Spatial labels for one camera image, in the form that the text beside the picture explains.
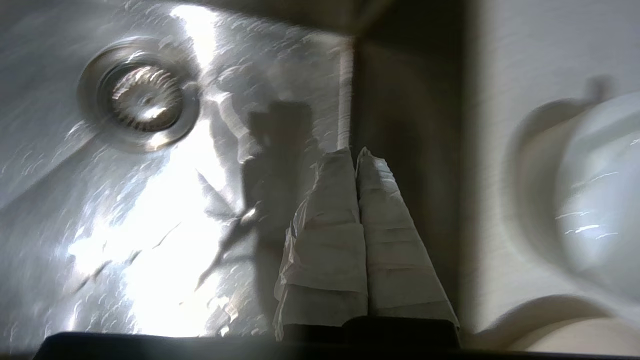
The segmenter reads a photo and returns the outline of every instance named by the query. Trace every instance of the brushed metal surface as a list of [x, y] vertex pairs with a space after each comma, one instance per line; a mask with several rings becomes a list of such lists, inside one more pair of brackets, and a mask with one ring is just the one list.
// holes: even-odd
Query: brushed metal surface
[[[350, 39], [202, 4], [0, 8], [0, 352], [60, 331], [270, 331], [284, 228], [348, 138]], [[112, 142], [76, 94], [134, 37], [182, 54], [199, 89], [193, 129], [154, 152]]]

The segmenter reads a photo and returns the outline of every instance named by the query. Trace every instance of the sink drain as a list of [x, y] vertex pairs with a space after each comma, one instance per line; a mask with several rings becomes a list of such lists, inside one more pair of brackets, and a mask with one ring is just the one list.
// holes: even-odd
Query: sink drain
[[78, 97], [109, 142], [158, 150], [186, 135], [198, 117], [198, 91], [176, 52], [152, 39], [119, 43], [85, 68]]
[[155, 66], [126, 69], [116, 74], [111, 109], [126, 127], [159, 131], [173, 125], [182, 112], [177, 79]]

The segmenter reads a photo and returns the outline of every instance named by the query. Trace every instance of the white tissue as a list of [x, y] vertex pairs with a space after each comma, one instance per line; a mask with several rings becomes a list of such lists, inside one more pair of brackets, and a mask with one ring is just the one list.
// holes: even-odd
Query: white tissue
[[325, 154], [286, 231], [274, 296], [276, 338], [287, 324], [341, 326], [367, 314], [364, 230], [348, 149]]
[[369, 313], [443, 319], [458, 326], [387, 162], [362, 149], [357, 183], [367, 247]]

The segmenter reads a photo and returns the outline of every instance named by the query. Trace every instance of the drain ring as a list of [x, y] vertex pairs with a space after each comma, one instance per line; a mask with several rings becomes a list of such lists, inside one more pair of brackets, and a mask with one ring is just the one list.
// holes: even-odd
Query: drain ring
[[85, 68], [78, 86], [89, 121], [110, 142], [133, 151], [155, 151], [193, 128], [196, 83], [180, 52], [149, 38], [117, 43]]

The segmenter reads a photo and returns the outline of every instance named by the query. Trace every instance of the drain strainer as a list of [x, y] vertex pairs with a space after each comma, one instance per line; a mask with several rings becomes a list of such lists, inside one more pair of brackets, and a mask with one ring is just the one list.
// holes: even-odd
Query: drain strainer
[[198, 91], [177, 52], [136, 38], [116, 44], [85, 68], [80, 105], [109, 142], [154, 151], [176, 142], [198, 117]]
[[177, 79], [155, 66], [132, 69], [111, 91], [111, 108], [118, 120], [140, 131], [159, 131], [173, 125], [182, 112]]

